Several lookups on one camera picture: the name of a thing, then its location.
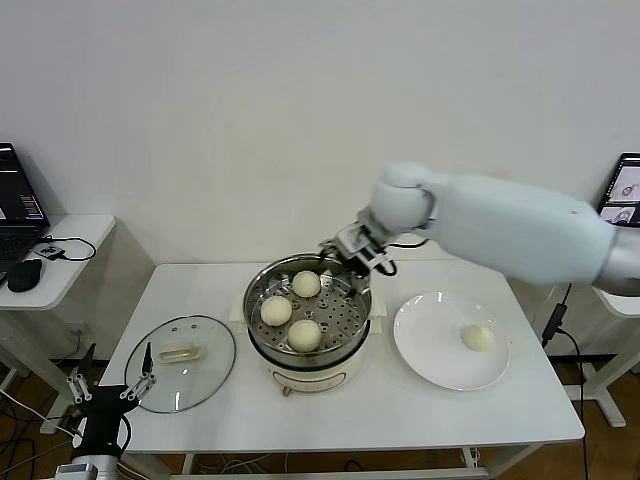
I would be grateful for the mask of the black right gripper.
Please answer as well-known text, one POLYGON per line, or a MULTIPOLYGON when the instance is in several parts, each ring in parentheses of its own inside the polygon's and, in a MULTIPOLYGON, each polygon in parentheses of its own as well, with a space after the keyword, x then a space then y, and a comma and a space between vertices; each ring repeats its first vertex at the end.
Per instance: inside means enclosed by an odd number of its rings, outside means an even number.
POLYGON ((369 238, 369 231, 359 221, 340 229, 333 240, 324 240, 319 244, 318 256, 321 260, 333 259, 342 263, 350 270, 350 295, 364 295, 370 292, 370 278, 368 273, 385 263, 385 254, 376 247, 369 238))

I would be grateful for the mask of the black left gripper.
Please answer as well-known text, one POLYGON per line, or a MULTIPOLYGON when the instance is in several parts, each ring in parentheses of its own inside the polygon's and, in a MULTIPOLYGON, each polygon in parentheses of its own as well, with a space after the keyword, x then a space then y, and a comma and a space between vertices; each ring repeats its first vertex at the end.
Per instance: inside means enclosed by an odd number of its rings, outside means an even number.
POLYGON ((92 343, 79 364, 67 376, 67 385, 86 420, 80 455, 121 455, 118 444, 120 423, 127 412, 128 400, 142 400, 156 383, 152 372, 151 343, 146 344, 141 375, 133 386, 108 385, 90 388, 87 374, 91 369, 96 344, 92 343))

